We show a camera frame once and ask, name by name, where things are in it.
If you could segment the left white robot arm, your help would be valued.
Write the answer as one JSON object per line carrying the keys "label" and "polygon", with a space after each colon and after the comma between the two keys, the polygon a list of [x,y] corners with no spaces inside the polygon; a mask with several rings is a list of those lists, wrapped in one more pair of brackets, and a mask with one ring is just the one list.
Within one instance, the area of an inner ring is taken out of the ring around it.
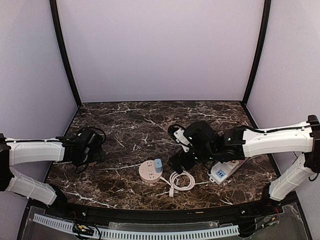
{"label": "left white robot arm", "polygon": [[0,190],[39,201],[49,207],[67,203],[55,185],[26,176],[15,165],[36,162],[71,163],[77,174],[91,164],[104,161],[106,133],[97,127],[83,127],[72,137],[14,139],[0,136]]}

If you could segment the white plug adapter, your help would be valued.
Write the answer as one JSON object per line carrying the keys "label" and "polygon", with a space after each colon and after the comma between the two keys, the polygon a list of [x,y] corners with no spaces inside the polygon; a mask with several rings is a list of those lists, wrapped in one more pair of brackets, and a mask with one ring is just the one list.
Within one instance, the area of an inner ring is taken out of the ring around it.
{"label": "white plug adapter", "polygon": [[229,165],[229,168],[230,168],[230,169],[235,168],[238,164],[239,164],[239,161],[238,161],[238,160],[232,160],[232,161],[229,161],[229,162],[228,162],[228,165]]}

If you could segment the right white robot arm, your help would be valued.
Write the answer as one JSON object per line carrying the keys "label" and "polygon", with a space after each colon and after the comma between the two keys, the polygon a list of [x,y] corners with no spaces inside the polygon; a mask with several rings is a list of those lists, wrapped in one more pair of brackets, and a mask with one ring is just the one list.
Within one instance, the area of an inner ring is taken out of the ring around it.
{"label": "right white robot arm", "polygon": [[178,173],[197,163],[242,161],[260,155],[300,152],[294,164],[266,187],[269,199],[280,202],[304,180],[320,172],[320,122],[316,115],[307,121],[280,128],[255,129],[243,125],[220,135],[206,121],[184,128],[173,124],[169,136],[182,150],[169,159]]}

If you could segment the blue plug adapter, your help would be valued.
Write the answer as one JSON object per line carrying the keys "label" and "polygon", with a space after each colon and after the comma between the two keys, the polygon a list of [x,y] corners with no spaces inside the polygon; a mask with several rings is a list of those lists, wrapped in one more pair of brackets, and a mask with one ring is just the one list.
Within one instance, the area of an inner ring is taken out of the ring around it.
{"label": "blue plug adapter", "polygon": [[154,167],[156,173],[162,173],[163,172],[163,163],[160,158],[157,158],[154,160]]}

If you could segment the pink round power socket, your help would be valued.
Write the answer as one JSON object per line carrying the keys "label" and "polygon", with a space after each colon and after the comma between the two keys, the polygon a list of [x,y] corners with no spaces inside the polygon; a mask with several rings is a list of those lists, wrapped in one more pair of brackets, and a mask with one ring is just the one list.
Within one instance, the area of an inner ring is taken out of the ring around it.
{"label": "pink round power socket", "polygon": [[144,183],[153,184],[160,180],[163,171],[156,173],[154,160],[147,160],[139,166],[138,173]]}

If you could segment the white multicolour power strip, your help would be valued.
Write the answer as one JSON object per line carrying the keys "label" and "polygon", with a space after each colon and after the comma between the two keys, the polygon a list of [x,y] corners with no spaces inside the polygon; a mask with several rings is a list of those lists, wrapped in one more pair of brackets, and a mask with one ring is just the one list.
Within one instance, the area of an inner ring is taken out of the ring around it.
{"label": "white multicolour power strip", "polygon": [[239,164],[233,169],[229,167],[229,161],[223,163],[217,162],[215,165],[213,165],[210,171],[207,173],[209,181],[221,185],[228,177],[230,177],[237,169],[239,169],[246,162],[246,160],[234,161],[239,161]]}

